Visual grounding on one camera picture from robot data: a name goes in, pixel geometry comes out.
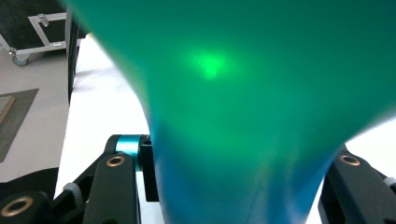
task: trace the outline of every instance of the black metal bracket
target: black metal bracket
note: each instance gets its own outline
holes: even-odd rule
[[[148,202],[158,202],[152,146],[142,135],[138,161],[116,151],[112,135],[104,153],[53,202],[44,192],[22,192],[0,202],[0,223],[140,223],[135,162],[139,162]]]
[[[326,174],[318,210],[323,223],[396,224],[394,186],[342,146]]]

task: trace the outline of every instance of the green fabric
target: green fabric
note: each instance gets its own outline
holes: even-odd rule
[[[394,115],[396,1],[69,3],[142,101],[167,223],[303,222]]]

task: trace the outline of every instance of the metal frame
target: metal frame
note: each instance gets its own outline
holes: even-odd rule
[[[60,21],[60,20],[65,20],[66,19],[66,13],[54,13],[54,14],[49,14],[46,15],[48,22],[51,21]],[[39,16],[31,16],[28,17],[30,23],[32,23],[32,26],[35,28],[35,31],[37,32],[37,35],[40,37],[41,41],[44,44],[44,47],[39,47],[39,48],[32,48],[32,49],[14,49],[12,46],[10,46],[7,41],[0,35],[0,44],[3,46],[0,49],[5,49],[10,55],[15,56],[19,61],[25,61],[28,59],[29,55],[31,53],[38,53],[38,52],[43,52],[43,51],[50,51],[50,50],[56,50],[56,49],[65,49],[66,44],[65,41],[60,41],[60,42],[53,42],[50,43],[46,34],[44,33],[43,29],[40,26],[40,23],[42,22]]]

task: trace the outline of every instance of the gray floor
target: gray floor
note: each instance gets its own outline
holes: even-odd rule
[[[0,94],[39,88],[6,159],[0,163],[0,182],[57,167],[61,158],[68,113],[66,53],[32,54],[29,61],[19,67],[0,47]]]

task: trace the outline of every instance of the wooden board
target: wooden board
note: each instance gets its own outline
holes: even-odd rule
[[[6,118],[6,115],[14,102],[15,98],[13,96],[0,97],[0,124]]]

